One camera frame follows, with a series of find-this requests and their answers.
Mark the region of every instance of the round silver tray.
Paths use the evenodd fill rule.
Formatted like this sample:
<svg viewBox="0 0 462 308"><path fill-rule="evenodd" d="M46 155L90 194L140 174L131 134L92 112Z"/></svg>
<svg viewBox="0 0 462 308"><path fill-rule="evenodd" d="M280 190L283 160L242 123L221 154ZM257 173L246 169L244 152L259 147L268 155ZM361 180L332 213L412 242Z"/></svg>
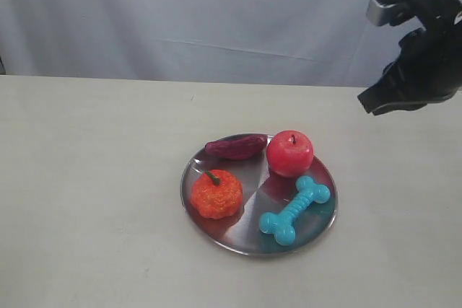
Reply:
<svg viewBox="0 0 462 308"><path fill-rule="evenodd" d="M234 139L248 133L228 136ZM205 219L189 202L193 183L205 170L227 170L243 184L243 206L234 216ZM330 229L337 214L337 192L334 180L324 164L315 157L305 173L316 183L327 185L331 198L327 203L312 203L294 222L297 238L293 245L278 245L272 235L258 228L260 215L267 211L279 213L296 195L296 179L280 177L268 169L266 152L250 159L234 161L208 155L204 148L186 165L181 180L181 200L192 222L209 239L233 252L250 256L275 256L294 252L319 238Z"/></svg>

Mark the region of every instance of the robotic arm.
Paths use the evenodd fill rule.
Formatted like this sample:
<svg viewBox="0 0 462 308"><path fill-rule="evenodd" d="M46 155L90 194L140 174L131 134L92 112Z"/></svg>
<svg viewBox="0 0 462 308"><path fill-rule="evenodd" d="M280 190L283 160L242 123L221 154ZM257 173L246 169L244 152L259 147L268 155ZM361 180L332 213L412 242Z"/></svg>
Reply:
<svg viewBox="0 0 462 308"><path fill-rule="evenodd" d="M400 55L379 81L358 95L367 113L418 110L453 97L462 86L462 3L459 0L370 0L376 26L422 24L399 42Z"/></svg>

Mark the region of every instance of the white backdrop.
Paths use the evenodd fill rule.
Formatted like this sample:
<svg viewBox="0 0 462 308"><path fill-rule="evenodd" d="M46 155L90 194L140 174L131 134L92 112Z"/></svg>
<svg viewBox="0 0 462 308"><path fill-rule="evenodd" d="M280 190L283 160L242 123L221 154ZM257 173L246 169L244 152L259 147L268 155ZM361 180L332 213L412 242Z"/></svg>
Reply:
<svg viewBox="0 0 462 308"><path fill-rule="evenodd" d="M10 74L365 86L416 27L369 0L0 0Z"/></svg>

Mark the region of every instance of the toy apple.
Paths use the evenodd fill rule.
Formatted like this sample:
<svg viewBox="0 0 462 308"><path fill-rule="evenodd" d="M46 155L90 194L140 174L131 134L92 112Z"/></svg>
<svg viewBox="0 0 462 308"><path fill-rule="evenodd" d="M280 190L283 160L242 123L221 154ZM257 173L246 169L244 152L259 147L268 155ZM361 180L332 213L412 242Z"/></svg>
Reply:
<svg viewBox="0 0 462 308"><path fill-rule="evenodd" d="M303 175L313 162L310 139L294 130L285 130L273 137L266 149L268 166L282 177Z"/></svg>

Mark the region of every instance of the plate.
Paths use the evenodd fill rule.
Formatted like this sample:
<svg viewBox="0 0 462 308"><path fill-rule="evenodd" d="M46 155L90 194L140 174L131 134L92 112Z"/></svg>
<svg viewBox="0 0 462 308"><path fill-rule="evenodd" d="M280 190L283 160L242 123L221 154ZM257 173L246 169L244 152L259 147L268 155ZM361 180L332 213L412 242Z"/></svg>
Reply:
<svg viewBox="0 0 462 308"><path fill-rule="evenodd" d="M222 139L232 140L248 135L264 134L243 133ZM272 136L264 136L267 136L269 143ZM231 172L243 185L243 205L234 216L218 220L205 219L189 202L194 182L204 171L212 169ZM203 148L186 165L181 180L181 200L192 222L216 244L242 255L283 255L299 250L319 238L331 228L336 218L337 191L326 166L315 157L305 174L316 183L327 185L331 190L331 198L324 204L312 203L299 215L293 224L297 232L296 240L287 247L277 244L273 235L264 234L258 228L261 214L267 211L279 213L297 194L296 179L283 178L270 172L266 151L238 161L213 157Z"/></svg>

